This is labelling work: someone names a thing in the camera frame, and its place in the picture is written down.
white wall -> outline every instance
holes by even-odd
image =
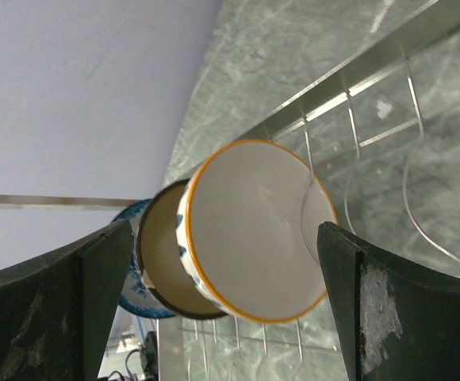
[[[0,194],[159,190],[221,0],[0,0]],[[0,268],[110,212],[0,210]]]

blue and white plate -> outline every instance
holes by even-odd
[[[129,220],[132,225],[133,236],[136,240],[140,218],[150,203],[151,199],[138,201],[120,212],[113,220]],[[172,311],[159,303],[145,287],[142,281],[142,274],[138,267],[135,249],[133,249],[125,284],[122,287],[121,296],[119,297],[119,306],[141,318],[164,319],[175,316]]]

bowl with orange rim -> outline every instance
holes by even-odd
[[[320,303],[327,294],[322,271],[301,228],[312,181],[299,156],[265,140],[233,142],[198,168],[178,204],[176,237],[202,295],[227,314],[263,324],[294,321]],[[314,183],[310,225],[337,222],[323,184]]]

dark rim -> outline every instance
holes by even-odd
[[[174,189],[174,188],[176,188],[176,187],[178,187],[180,185],[184,185],[184,187],[186,187],[186,185],[188,184],[189,181],[190,181],[189,179],[179,180],[179,181],[176,181],[175,183],[172,183],[171,185],[169,185],[168,187],[164,188],[163,190],[161,190],[152,199],[152,201],[149,203],[147,209],[144,211],[144,214],[142,214],[142,218],[140,219],[140,223],[138,225],[138,233],[137,233],[138,239],[135,242],[135,251],[136,251],[136,254],[137,254],[136,255],[136,262],[138,263],[138,268],[140,270],[140,273],[142,273],[144,271],[144,263],[142,262],[142,250],[141,250],[142,245],[140,244],[141,243],[141,239],[140,239],[141,234],[140,234],[140,232],[142,231],[142,228],[144,226],[145,220],[149,215],[149,210],[151,210],[152,207],[166,193],[168,193],[170,190],[172,190],[172,189]],[[223,316],[227,316],[227,314],[225,312],[223,312],[223,311],[220,311],[219,313],[215,313],[215,314],[196,314],[196,313],[193,313],[193,312],[187,312],[185,310],[181,310],[177,306],[172,305],[172,303],[168,302],[156,289],[149,288],[149,291],[166,308],[168,308],[169,310],[174,311],[175,313],[177,313],[179,315],[182,315],[185,318],[190,318],[190,319],[194,319],[194,320],[211,320],[211,319],[218,319],[218,318],[222,318]]]

dish rack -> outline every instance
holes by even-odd
[[[248,138],[306,160],[346,229],[460,277],[460,0],[429,2]],[[162,381],[347,379],[328,300],[290,325],[177,317],[155,327]]]

